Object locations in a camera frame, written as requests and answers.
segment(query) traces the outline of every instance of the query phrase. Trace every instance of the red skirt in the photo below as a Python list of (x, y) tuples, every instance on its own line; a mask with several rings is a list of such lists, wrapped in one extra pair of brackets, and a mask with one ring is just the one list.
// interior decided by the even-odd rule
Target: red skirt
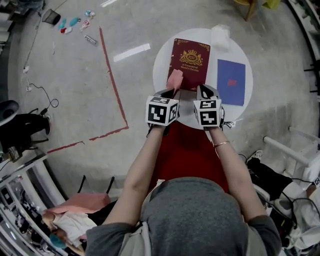
[(181, 177), (208, 179), (226, 193), (229, 191), (220, 159), (206, 133), (176, 121), (162, 139), (149, 189), (155, 187), (158, 179)]

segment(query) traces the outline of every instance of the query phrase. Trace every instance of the red line on floor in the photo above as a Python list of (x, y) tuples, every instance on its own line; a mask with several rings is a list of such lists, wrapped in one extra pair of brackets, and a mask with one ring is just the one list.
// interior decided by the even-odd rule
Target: red line on floor
[(49, 151), (47, 152), (47, 154), (50, 154), (50, 153), (53, 153), (53, 152), (56, 152), (56, 151), (59, 151), (59, 150), (64, 150), (64, 149), (67, 149), (67, 148), (71, 148), (71, 147), (73, 147), (73, 146), (75, 146), (75, 145), (77, 145), (77, 144), (79, 144), (79, 143), (82, 143), (82, 144), (85, 145), (85, 143), (84, 143), (83, 141), (79, 141), (79, 142), (76, 142), (76, 143), (72, 143), (72, 144), (70, 144), (70, 145), (61, 146), (61, 147), (58, 147), (58, 148), (49, 150)]
[(128, 122), (127, 122), (127, 119), (126, 119), (125, 111), (124, 111), (124, 108), (122, 107), (122, 104), (121, 104), (121, 100), (120, 100), (120, 97), (119, 97), (118, 89), (116, 87), (114, 75), (112, 74), (112, 70), (111, 70), (111, 66), (110, 66), (110, 62), (109, 62), (109, 58), (108, 58), (108, 54), (107, 54), (106, 44), (105, 44), (105, 40), (104, 40), (104, 35), (102, 33), (101, 27), (99, 27), (99, 30), (100, 30), (100, 38), (101, 38), (103, 53), (104, 53), (104, 56), (105, 56), (105, 62), (106, 62), (106, 65), (108, 66), (108, 69), (109, 69), (110, 79), (111, 79), (111, 83), (112, 83), (112, 86), (113, 86), (113, 89), (114, 89), (116, 100), (118, 101), (118, 105), (119, 105), (123, 120), (125, 122), (125, 126), (128, 127)]
[[(119, 97), (119, 93), (118, 93), (118, 89), (117, 89), (117, 86), (116, 86), (116, 82), (115, 82), (115, 79), (114, 79), (114, 75), (112, 74), (112, 70), (111, 70), (111, 66), (110, 66), (110, 62), (109, 62), (109, 58), (108, 58), (108, 54), (107, 54), (106, 44), (105, 44), (105, 40), (104, 40), (104, 35), (102, 33), (101, 27), (99, 27), (99, 31), (100, 31), (100, 39), (101, 39), (101, 44), (102, 44), (102, 48), (103, 48), (103, 53), (104, 53), (104, 56), (105, 56), (105, 62), (106, 62), (106, 65), (107, 65), (107, 67), (109, 69), (108, 73), (110, 75), (112, 87), (113, 87), (113, 90), (114, 90), (114, 93), (115, 93), (115, 96), (116, 96), (116, 100), (118, 102), (118, 106), (120, 108), (120, 112), (121, 112), (122, 118), (123, 118), (123, 120), (125, 122), (125, 127), (110, 131), (110, 132), (106, 133), (105, 135), (101, 135), (101, 136), (97, 136), (97, 137), (94, 137), (94, 138), (90, 138), (89, 139), (90, 141), (95, 141), (96, 139), (105, 138), (105, 137), (107, 137), (107, 136), (109, 136), (111, 134), (116, 134), (116, 133), (119, 133), (122, 130), (129, 129), (128, 122), (127, 122), (126, 115), (125, 115), (125, 111), (124, 111), (124, 108), (122, 106), (122, 103), (121, 103), (121, 100), (120, 100), (120, 97)], [(79, 141), (79, 142), (72, 143), (72, 144), (67, 145), (67, 146), (62, 146), (62, 147), (58, 147), (58, 148), (49, 150), (47, 152), (47, 154), (73, 147), (73, 146), (75, 146), (75, 145), (77, 145), (79, 143), (83, 143), (85, 145), (85, 143), (83, 141)]]

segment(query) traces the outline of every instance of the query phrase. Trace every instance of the blue hair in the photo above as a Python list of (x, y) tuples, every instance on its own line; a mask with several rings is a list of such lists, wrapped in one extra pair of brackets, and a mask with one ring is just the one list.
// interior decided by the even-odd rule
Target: blue hair
[(58, 236), (56, 236), (55, 234), (50, 234), (49, 236), (51, 243), (57, 247), (57, 248), (61, 248), (61, 249), (65, 249), (67, 248), (65, 242), (63, 242)]

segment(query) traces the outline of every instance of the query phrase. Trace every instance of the round white table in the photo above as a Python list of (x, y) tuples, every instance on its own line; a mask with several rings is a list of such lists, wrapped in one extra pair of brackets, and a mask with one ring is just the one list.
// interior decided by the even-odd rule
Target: round white table
[[(211, 29), (188, 29), (176, 34), (175, 36), (171, 37), (168, 41), (165, 42), (165, 44), (161, 47), (160, 51), (158, 52), (153, 65), (153, 86), (156, 92), (159, 92), (166, 88), (172, 48), (174, 45), (174, 40), (176, 38), (211, 45)], [(230, 39), (230, 46), (228, 51), (222, 51), (216, 49), (215, 47), (211, 47), (205, 84), (214, 88), (217, 88), (218, 59), (245, 64), (244, 105), (236, 106), (222, 104), (225, 110), (224, 120), (235, 121), (245, 111), (252, 95), (253, 75), (251, 66), (244, 51), (232, 39)], [(180, 117), (178, 118), (178, 121), (186, 126), (202, 130), (194, 114), (193, 101), (196, 100), (196, 94), (197, 93), (194, 91), (181, 90), (179, 102)]]

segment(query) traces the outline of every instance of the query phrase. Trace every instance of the book cover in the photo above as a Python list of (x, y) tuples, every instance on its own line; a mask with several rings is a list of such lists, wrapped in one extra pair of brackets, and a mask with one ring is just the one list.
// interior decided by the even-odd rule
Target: book cover
[(223, 104), (245, 103), (246, 65), (218, 59), (217, 90)]
[(206, 83), (210, 45), (176, 38), (174, 39), (168, 77), (174, 69), (183, 72), (181, 89), (197, 91)]

